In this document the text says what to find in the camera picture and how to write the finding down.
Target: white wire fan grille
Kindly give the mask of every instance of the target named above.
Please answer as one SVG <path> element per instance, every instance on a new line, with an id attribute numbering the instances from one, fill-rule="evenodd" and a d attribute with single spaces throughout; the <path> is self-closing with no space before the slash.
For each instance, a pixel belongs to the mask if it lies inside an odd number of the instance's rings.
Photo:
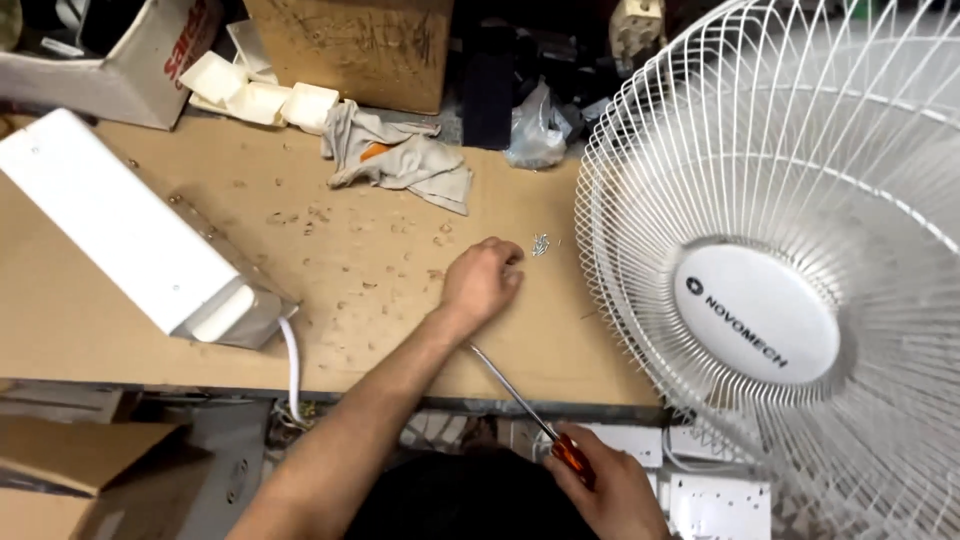
<path id="1" fill-rule="evenodd" d="M 630 353 L 837 534 L 960 537 L 958 22 L 727 2 L 623 86 L 581 169 L 582 262 Z"/>

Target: clear plastic bag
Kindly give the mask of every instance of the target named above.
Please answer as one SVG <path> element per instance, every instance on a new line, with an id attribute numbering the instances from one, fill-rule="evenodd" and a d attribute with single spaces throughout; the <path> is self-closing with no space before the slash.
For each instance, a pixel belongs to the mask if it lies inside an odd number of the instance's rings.
<path id="1" fill-rule="evenodd" d="M 519 107 L 514 108 L 510 148 L 503 151 L 511 167 L 542 169 L 564 158 L 564 134 L 550 129 L 550 86 L 541 80 Z"/>

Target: white electrical cord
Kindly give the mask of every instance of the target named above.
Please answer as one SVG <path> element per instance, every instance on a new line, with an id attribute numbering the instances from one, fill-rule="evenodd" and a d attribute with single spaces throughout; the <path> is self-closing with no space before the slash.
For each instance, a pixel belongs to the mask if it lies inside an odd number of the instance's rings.
<path id="1" fill-rule="evenodd" d="M 665 429 L 662 431 L 662 439 L 661 439 L 661 441 L 662 441 L 662 446 L 663 446 L 663 455 L 666 455 L 666 456 L 667 456 L 667 459 L 669 459 L 670 461 L 672 461 L 673 464 L 676 465 L 678 469 L 680 469 L 680 470 L 682 470 L 682 471 L 685 471 L 685 472 L 687 472 L 687 473 L 719 473 L 719 472 L 723 472 L 723 471 L 740 471 L 740 470 L 743 470 L 743 467 L 742 467 L 742 466 L 733 465 L 733 464 L 730 464 L 730 465 L 720 465 L 720 464 L 717 464 L 717 465 L 706 465 L 706 466 L 704 466 L 704 467 L 691 467 L 690 465 L 687 465 L 686 463 L 683 463 L 682 461 L 680 461 L 679 458 L 677 458 L 677 457 L 673 454 L 673 450 L 671 450 L 671 448 L 670 448 L 670 447 L 671 447 L 671 444 L 670 444 L 670 428 L 665 428 Z"/>
<path id="2" fill-rule="evenodd" d="M 283 340 L 287 342 L 287 354 L 290 356 L 290 415 L 299 424 L 305 424 L 300 418 L 300 351 L 297 349 L 297 338 L 286 317 L 277 317 L 276 321 L 280 324 Z"/>

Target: white panel with holes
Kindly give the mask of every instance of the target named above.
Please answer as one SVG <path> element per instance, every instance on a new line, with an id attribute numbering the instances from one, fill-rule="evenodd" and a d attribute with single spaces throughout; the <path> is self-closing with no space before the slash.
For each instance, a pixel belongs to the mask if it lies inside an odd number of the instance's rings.
<path id="1" fill-rule="evenodd" d="M 684 540 L 769 540 L 770 484 L 660 470 L 660 501 Z"/>
<path id="2" fill-rule="evenodd" d="M 647 469 L 663 465 L 663 439 L 660 428 L 583 424 L 593 430 L 607 446 L 632 455 Z"/>

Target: gray rag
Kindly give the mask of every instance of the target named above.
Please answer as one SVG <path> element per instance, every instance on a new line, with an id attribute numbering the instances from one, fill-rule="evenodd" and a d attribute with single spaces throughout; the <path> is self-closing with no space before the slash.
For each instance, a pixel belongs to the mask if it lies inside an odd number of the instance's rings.
<path id="1" fill-rule="evenodd" d="M 326 184 L 343 187 L 358 178 L 387 189 L 407 189 L 424 201 L 467 215 L 467 194 L 473 173 L 464 157 L 449 146 L 427 138 L 440 126 L 383 122 L 345 99 L 326 115 L 321 155 L 333 158 L 337 172 Z M 371 143 L 393 146 L 360 162 Z"/>

